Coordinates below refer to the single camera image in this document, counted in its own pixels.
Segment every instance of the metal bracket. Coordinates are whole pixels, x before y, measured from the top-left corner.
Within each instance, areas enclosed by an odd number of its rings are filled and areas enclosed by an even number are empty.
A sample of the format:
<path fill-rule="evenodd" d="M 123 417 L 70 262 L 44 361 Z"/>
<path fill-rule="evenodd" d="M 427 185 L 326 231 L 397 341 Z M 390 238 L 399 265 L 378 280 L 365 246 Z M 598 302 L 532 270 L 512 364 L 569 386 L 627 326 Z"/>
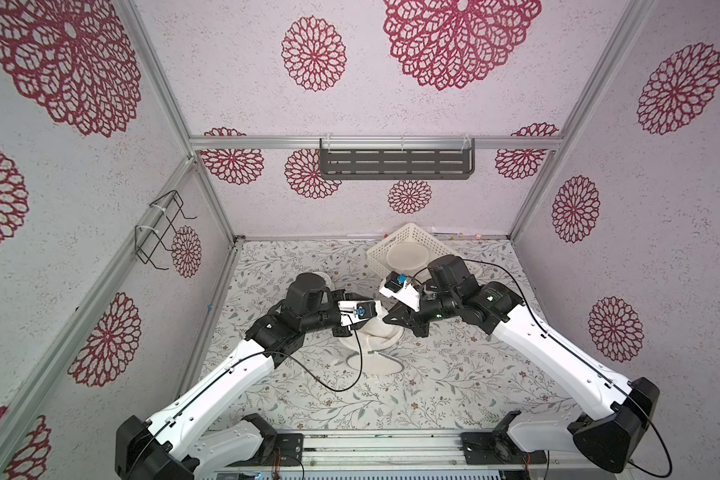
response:
<path fill-rule="evenodd" d="M 230 466 L 270 466 L 275 460 L 275 455 L 279 452 L 281 466 L 295 467 L 302 460 L 303 451 L 304 435 L 301 433 L 278 433 L 275 435 L 275 443 L 272 446 L 272 451 L 268 455 L 259 455 L 262 453 L 262 449 L 260 449 L 256 456 L 253 456 L 248 460 L 235 462 Z"/>
<path fill-rule="evenodd" d="M 462 433 L 461 448 L 464 450 L 467 465 L 547 463 L 547 455 L 541 450 L 526 453 L 508 448 L 501 432 Z"/>
<path fill-rule="evenodd" d="M 460 150 L 334 150 L 320 139 L 327 180 L 466 180 L 474 172 L 474 139 Z"/>

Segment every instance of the white plastic basket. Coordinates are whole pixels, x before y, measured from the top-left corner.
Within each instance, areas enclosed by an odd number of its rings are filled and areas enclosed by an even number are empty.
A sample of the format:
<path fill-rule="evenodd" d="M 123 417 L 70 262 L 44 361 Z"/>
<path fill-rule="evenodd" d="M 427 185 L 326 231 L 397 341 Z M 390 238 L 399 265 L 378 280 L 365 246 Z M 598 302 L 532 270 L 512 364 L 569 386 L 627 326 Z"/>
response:
<path fill-rule="evenodd" d="M 389 252 L 389 249 L 393 245 L 400 244 L 402 242 L 414 242 L 426 247 L 426 249 L 429 250 L 429 260 L 427 260 L 427 263 L 432 262 L 432 260 L 439 258 L 442 255 L 458 255 L 440 240 L 428 234 L 427 231 L 419 225 L 406 224 L 378 244 L 372 246 L 368 249 L 368 252 L 366 252 L 366 255 L 368 256 L 368 266 L 371 267 L 374 274 L 378 275 L 380 278 L 385 278 L 392 272 L 392 268 L 390 268 L 387 263 L 387 252 Z M 479 264 L 467 263 L 467 268 L 469 268 L 469 271 L 475 276 L 480 276 L 480 274 L 483 273 L 483 269 Z M 424 270 L 418 274 L 416 278 L 423 282 L 429 278 L 429 272 Z"/>

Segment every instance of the floral tablecloth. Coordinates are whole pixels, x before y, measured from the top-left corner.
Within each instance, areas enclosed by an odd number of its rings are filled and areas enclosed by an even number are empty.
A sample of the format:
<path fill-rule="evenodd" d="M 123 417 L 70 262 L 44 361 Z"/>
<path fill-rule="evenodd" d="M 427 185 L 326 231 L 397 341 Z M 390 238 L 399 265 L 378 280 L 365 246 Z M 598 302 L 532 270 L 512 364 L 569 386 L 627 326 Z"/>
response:
<path fill-rule="evenodd" d="M 446 243 L 464 258 L 502 265 L 520 282 L 538 311 L 509 241 Z M 246 242 L 203 375 L 229 354 L 256 318 L 285 296 L 288 284 L 301 272 L 326 272 L 337 289 L 379 298 L 380 279 L 365 258 L 373 245 L 328 240 Z M 481 282 L 503 280 L 514 288 L 499 269 L 483 267 Z M 388 308 L 392 306 L 384 300 Z M 575 405 L 519 352 L 460 319 L 433 322 L 430 336 L 424 339 L 406 330 L 401 340 L 384 352 L 400 360 L 403 371 L 393 376 L 363 373 L 355 388 L 343 393 L 324 389 L 301 367 L 286 360 L 273 375 L 243 394 L 212 429 L 231 426 L 253 412 L 275 428 L 490 428 L 509 410 L 562 411 Z M 349 354 L 330 331 L 324 331 L 308 334 L 304 347 L 294 356 L 327 384 L 343 388 L 357 375 L 345 362 Z"/>

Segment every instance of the white bowl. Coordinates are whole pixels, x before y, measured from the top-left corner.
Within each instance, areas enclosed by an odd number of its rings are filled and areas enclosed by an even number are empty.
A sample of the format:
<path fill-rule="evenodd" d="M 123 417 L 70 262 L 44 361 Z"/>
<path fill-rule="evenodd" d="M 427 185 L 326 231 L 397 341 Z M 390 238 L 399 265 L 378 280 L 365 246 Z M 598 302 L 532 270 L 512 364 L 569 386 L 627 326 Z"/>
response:
<path fill-rule="evenodd" d="M 429 262 L 427 247 L 415 242 L 392 245 L 387 252 L 387 264 L 399 274 L 413 275 Z"/>

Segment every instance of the white wallpaper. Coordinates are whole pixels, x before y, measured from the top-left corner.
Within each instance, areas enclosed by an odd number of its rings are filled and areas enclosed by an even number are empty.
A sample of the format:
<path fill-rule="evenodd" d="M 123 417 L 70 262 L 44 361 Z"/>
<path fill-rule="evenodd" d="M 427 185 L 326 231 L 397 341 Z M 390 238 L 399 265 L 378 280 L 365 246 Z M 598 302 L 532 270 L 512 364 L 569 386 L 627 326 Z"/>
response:
<path fill-rule="evenodd" d="M 336 135 L 559 127 L 626 4 L 431 3 L 136 2 L 194 134 Z"/>
<path fill-rule="evenodd" d="M 29 213 L 0 244 L 0 405 L 7 404 L 182 154 L 142 81 L 127 132 L 83 136 L 22 98 L 0 68 L 0 151 Z"/>
<path fill-rule="evenodd" d="M 661 389 L 672 478 L 720 478 L 720 2 L 656 7 L 516 248 L 559 331 Z M 635 461 L 666 471 L 654 433 Z"/>
<path fill-rule="evenodd" d="M 117 427 L 131 415 L 146 419 L 176 398 L 182 368 L 208 311 L 227 252 L 226 236 L 203 197 L 196 175 L 180 193 L 186 216 L 197 218 L 183 220 L 179 215 L 176 228 L 188 226 L 196 232 L 201 244 L 200 264 L 185 277 L 174 268 L 171 253 L 160 250 L 153 257 L 155 264 L 168 270 L 136 264 L 118 289 L 124 308 L 112 310 L 111 320 L 100 322 L 103 335 L 94 332 L 77 357 L 80 361 L 70 367 L 75 375 L 63 375 L 41 409 L 50 429 L 50 453 L 42 462 L 46 469 L 42 478 L 117 478 Z M 168 246 L 174 245 L 173 237 L 173 232 L 166 235 Z M 123 295 L 130 302 L 122 300 Z M 86 349 L 100 345 L 97 342 L 108 344 L 107 354 L 97 357 L 100 350 Z M 97 375 L 102 370 L 104 375 Z"/>
<path fill-rule="evenodd" d="M 183 156 L 111 5 L 57 6 L 0 5 L 0 415 Z"/>
<path fill-rule="evenodd" d="M 316 150 L 299 152 L 299 160 L 316 168 Z M 334 184 L 299 170 L 301 164 L 289 159 L 293 150 L 264 150 L 254 181 L 235 184 L 213 176 L 212 182 L 238 235 L 390 234 L 408 222 L 437 232 L 506 234 L 533 178 L 504 177 L 496 154 L 478 150 L 469 180 Z"/>

